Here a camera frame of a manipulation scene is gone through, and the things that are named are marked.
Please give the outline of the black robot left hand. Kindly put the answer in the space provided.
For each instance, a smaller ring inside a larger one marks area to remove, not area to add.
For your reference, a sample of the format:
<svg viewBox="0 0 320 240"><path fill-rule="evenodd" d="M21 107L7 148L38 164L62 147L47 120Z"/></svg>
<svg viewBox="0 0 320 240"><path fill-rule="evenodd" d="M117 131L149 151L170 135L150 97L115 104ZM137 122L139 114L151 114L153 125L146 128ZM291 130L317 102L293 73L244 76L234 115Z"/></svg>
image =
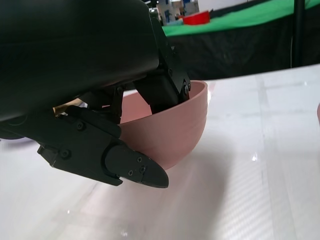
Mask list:
<svg viewBox="0 0 320 240"><path fill-rule="evenodd" d="M1 1L1 138L36 141L65 172L167 188L165 170L120 139L128 83L154 114L189 99L190 79L143 1Z"/></svg>

